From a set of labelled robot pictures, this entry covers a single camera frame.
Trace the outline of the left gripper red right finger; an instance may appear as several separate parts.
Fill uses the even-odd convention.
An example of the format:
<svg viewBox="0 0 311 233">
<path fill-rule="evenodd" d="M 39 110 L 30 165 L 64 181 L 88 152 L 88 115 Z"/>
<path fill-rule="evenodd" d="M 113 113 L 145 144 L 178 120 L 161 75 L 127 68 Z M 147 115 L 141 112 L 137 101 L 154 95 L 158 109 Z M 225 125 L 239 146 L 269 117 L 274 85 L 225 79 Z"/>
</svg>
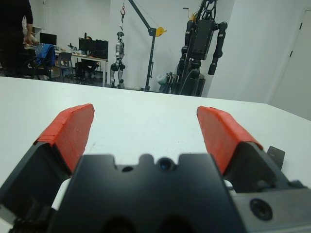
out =
<svg viewBox="0 0 311 233">
<path fill-rule="evenodd" d="M 300 181 L 287 179 L 263 146 L 231 114 L 200 106 L 197 118 L 208 153 L 237 193 L 304 188 Z"/>
</svg>

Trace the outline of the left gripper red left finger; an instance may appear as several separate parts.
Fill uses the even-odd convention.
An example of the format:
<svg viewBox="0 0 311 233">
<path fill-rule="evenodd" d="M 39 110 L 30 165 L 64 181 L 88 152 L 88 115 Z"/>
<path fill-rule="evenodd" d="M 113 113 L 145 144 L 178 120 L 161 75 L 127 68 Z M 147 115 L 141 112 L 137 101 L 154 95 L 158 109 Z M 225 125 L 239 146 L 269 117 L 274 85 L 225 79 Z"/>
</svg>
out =
<svg viewBox="0 0 311 233">
<path fill-rule="evenodd" d="M 38 218 L 51 209 L 85 151 L 93 119 L 90 103 L 57 115 L 1 186 L 1 218 Z"/>
</svg>

